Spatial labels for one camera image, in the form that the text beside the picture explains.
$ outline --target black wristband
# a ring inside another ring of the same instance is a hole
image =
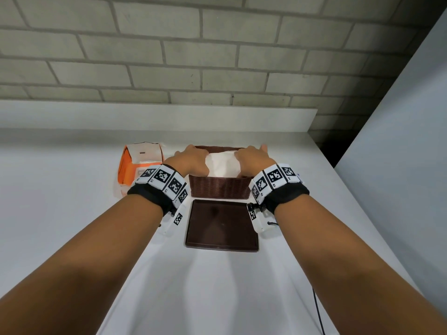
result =
[[[302,182],[287,183],[267,195],[264,199],[263,205],[265,205],[267,210],[274,214],[275,209],[279,204],[290,202],[302,194],[309,195],[309,193],[309,190]]]
[[[135,184],[129,191],[129,194],[138,194],[156,205],[159,205],[163,210],[163,216],[169,212],[173,212],[174,205],[169,197],[167,197],[161,190],[149,184]]]

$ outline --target brick wall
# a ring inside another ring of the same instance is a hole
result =
[[[315,107],[353,138],[447,0],[0,0],[0,97]]]

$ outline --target woven basket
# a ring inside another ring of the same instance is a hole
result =
[[[237,151],[240,149],[218,146],[196,146],[196,148],[206,149],[210,153]],[[249,184],[251,177],[189,176],[192,197],[247,200],[250,196]]]

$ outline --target cable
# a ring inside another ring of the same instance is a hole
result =
[[[318,319],[320,320],[321,331],[323,332],[323,335],[326,335],[325,334],[325,329],[323,328],[323,323],[321,321],[320,310],[318,309],[318,303],[316,302],[315,290],[313,290],[313,288],[312,288],[312,292],[313,292],[313,298],[315,300],[316,312],[318,313]]]

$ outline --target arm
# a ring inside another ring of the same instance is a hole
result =
[[[275,163],[266,146],[237,158],[249,176]],[[280,204],[274,214],[340,334],[447,334],[438,311],[312,197]]]
[[[188,146],[165,163],[207,175],[206,154]],[[0,334],[94,335],[162,217],[139,195],[121,199],[0,299]]]

